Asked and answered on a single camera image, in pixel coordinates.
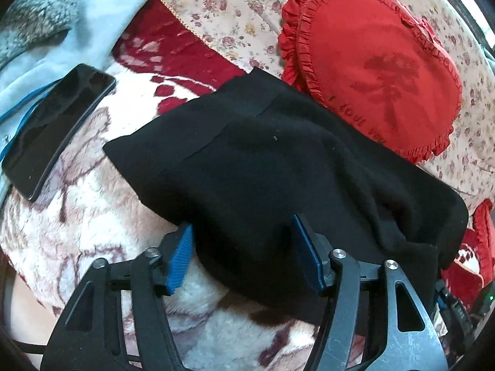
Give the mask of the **red heart-shaped pillow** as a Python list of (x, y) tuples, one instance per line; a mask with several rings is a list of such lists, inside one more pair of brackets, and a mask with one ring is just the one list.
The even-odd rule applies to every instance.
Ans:
[(289, 0), (283, 80), (411, 163), (441, 154), (462, 103), (456, 64), (398, 0)]

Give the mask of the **black pants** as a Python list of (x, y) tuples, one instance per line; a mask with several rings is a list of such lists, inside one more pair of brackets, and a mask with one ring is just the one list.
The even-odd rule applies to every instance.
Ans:
[(215, 279), (304, 322), (325, 302), (304, 278), (294, 215), (357, 260), (396, 260), (427, 310), (467, 226), (451, 187), (259, 69), (104, 152), (142, 204), (192, 226)]

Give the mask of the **floral bed sheet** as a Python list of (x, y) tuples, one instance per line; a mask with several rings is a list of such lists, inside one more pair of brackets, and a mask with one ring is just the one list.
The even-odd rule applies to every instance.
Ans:
[[(281, 12), (288, 0), (160, 0), (188, 30), (243, 70), (259, 65), (279, 76)], [(455, 61), (462, 108), (450, 146), (421, 168), (456, 189), (468, 209), (494, 198), (494, 73), (482, 47), (447, 0), (399, 0), (425, 19)]]

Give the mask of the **black smartphone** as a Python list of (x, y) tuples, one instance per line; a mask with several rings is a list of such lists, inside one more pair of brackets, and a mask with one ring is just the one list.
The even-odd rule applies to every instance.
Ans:
[(80, 64), (28, 111), (1, 153), (3, 174), (24, 198), (39, 197), (62, 151), (116, 83), (112, 75)]

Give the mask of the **light blue fleece jacket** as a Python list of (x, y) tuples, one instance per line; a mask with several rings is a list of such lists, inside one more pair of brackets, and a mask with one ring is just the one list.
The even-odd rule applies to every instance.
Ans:
[(9, 139), (31, 93), (87, 64), (103, 69), (148, 0), (15, 0), (1, 19), (1, 137)]

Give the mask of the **red and white plush blanket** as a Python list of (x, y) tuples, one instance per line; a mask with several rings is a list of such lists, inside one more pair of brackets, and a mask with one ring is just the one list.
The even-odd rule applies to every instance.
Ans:
[[(245, 73), (209, 49), (160, 0), (148, 0), (118, 40), (104, 98), (60, 155), (34, 202), (16, 190), (1, 210), (1, 247), (53, 316), (92, 260), (130, 260), (176, 224), (138, 198), (104, 146)], [(186, 367), (300, 370), (318, 323), (294, 318), (232, 291), (196, 254), (185, 283), (164, 301)]]

